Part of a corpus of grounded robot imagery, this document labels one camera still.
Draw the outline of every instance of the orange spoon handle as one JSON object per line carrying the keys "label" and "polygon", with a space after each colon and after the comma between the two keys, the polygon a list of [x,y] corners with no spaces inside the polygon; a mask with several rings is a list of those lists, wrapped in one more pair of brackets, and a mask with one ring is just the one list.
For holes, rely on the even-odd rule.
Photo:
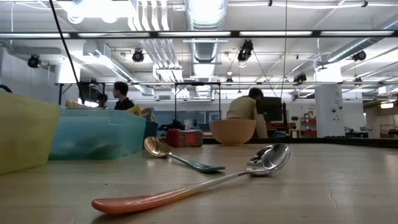
{"label": "orange spoon handle", "polygon": [[124,198],[99,198],[94,199],[91,203],[93,208],[108,214],[138,212],[156,208],[168,203],[181,200],[185,197],[198,193],[209,187],[226,182],[233,178],[240,177],[248,174],[248,172],[237,172],[235,174],[226,175],[214,180],[209,180],[200,184],[182,187],[180,189],[169,190],[162,193],[152,195],[142,195],[137,197],[124,197]]}

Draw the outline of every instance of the white column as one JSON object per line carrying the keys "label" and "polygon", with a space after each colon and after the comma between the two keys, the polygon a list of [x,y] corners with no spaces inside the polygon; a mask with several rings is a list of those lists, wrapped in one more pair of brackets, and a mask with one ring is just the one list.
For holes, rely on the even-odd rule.
{"label": "white column", "polygon": [[[341,82],[339,63],[325,65],[324,70],[315,69],[316,82]],[[318,85],[315,87],[317,105],[318,138],[344,136],[343,94],[341,85]]]}
{"label": "white column", "polygon": [[[73,64],[76,71],[77,79],[80,80],[80,66],[76,63]],[[69,62],[55,66],[56,83],[64,83],[63,91],[68,88],[68,83],[76,83],[75,76],[73,75],[72,66]],[[79,98],[79,89],[76,85],[71,86],[63,95],[61,101],[61,108],[65,108],[65,101],[72,100],[77,102]]]}

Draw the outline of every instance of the pillar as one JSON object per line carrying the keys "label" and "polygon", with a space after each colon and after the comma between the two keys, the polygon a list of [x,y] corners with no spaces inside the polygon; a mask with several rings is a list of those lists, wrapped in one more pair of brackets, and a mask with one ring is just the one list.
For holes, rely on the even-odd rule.
{"label": "pillar", "polygon": [[[315,69],[314,79],[316,82],[343,81],[339,63],[325,65],[325,68],[323,70]],[[318,138],[345,136],[342,95],[341,85],[338,84],[315,87]]]}

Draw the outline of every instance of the ceiling duct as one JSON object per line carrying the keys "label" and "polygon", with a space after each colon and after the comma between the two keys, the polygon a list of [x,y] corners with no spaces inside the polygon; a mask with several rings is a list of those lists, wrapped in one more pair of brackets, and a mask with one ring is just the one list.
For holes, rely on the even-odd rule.
{"label": "ceiling duct", "polygon": [[[228,0],[185,0],[190,30],[222,30],[224,27]],[[209,77],[214,73],[218,43],[193,43],[193,62],[204,63],[193,66],[199,77]]]}
{"label": "ceiling duct", "polygon": [[[111,49],[106,44],[99,44],[95,40],[88,40],[83,45],[83,55],[86,57],[91,57],[91,62],[99,63],[106,66],[113,73],[119,75],[127,83],[139,82],[132,77],[132,74],[124,68],[117,61],[112,60]],[[146,86],[134,85],[139,91],[141,91],[144,96],[154,96],[155,91],[153,88],[148,88]]]}
{"label": "ceiling duct", "polygon": [[[393,18],[389,19],[385,23],[383,23],[380,26],[377,26],[374,28],[375,30],[397,30],[398,29],[398,20],[397,16],[394,16]],[[340,49],[332,52],[331,54],[326,56],[326,60],[322,60],[322,64],[328,64],[328,63],[335,63],[339,62],[343,59],[346,59],[382,40],[384,40],[385,37],[370,37],[370,38],[358,38],[350,43],[346,44],[345,46],[341,47]],[[313,67],[314,63],[313,60],[307,60],[304,62],[300,68],[302,70],[306,70],[309,67]]]}

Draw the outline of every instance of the green spoon handle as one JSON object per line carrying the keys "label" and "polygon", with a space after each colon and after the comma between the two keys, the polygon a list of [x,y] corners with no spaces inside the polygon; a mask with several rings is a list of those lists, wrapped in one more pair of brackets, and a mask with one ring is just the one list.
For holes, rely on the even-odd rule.
{"label": "green spoon handle", "polygon": [[174,158],[174,159],[186,164],[187,166],[191,167],[192,169],[195,169],[200,172],[213,172],[216,170],[225,169],[225,167],[212,167],[212,166],[201,164],[199,162],[190,161],[188,159],[184,159],[184,158],[178,157],[173,154],[169,154],[168,156],[170,156],[171,158]]}

